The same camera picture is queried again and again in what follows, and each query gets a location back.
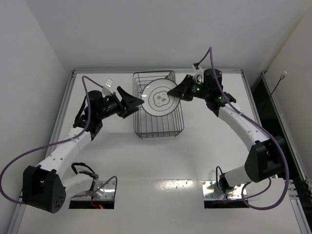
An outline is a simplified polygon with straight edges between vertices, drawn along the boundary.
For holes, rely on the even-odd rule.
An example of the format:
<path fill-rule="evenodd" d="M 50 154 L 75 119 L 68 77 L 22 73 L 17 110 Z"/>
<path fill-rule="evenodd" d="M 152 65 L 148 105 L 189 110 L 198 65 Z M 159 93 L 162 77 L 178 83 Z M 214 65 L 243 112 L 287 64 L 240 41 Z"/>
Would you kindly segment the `white plate orange sunburst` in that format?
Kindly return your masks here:
<path fill-rule="evenodd" d="M 176 83 L 176 74 L 174 71 L 170 71 L 167 75 L 167 79 L 171 80 L 172 82 Z"/>

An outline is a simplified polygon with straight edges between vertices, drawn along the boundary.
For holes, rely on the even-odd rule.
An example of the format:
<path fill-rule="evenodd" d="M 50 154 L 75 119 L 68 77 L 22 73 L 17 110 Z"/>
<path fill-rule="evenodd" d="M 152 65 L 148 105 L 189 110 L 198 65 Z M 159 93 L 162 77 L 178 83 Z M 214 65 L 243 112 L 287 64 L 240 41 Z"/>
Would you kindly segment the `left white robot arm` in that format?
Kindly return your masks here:
<path fill-rule="evenodd" d="M 24 170 L 23 203 L 54 214 L 79 193 L 93 191 L 98 179 L 96 173 L 82 171 L 68 179 L 64 174 L 80 151 L 100 132 L 103 119 L 112 115 L 126 118 L 144 103 L 120 86 L 117 91 L 122 99 L 118 99 L 115 93 L 103 96 L 98 90 L 86 94 L 67 138 L 37 166 L 28 166 Z"/>

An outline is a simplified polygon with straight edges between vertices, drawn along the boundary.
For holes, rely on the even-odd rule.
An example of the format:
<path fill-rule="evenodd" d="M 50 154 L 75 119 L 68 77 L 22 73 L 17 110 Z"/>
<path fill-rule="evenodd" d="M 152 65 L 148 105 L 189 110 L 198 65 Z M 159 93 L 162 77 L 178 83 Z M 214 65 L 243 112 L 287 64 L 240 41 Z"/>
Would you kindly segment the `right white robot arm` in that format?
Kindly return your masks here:
<path fill-rule="evenodd" d="M 245 144 L 249 154 L 244 165 L 219 177 L 218 185 L 222 192 L 241 184 L 261 182 L 284 171 L 281 156 L 284 140 L 281 137 L 270 138 L 243 116 L 236 99 L 223 91 L 221 71 L 206 69 L 193 76 L 186 75 L 178 86 L 168 91 L 168 95 L 185 101 L 193 98 L 205 100 L 208 109 L 227 123 Z"/>

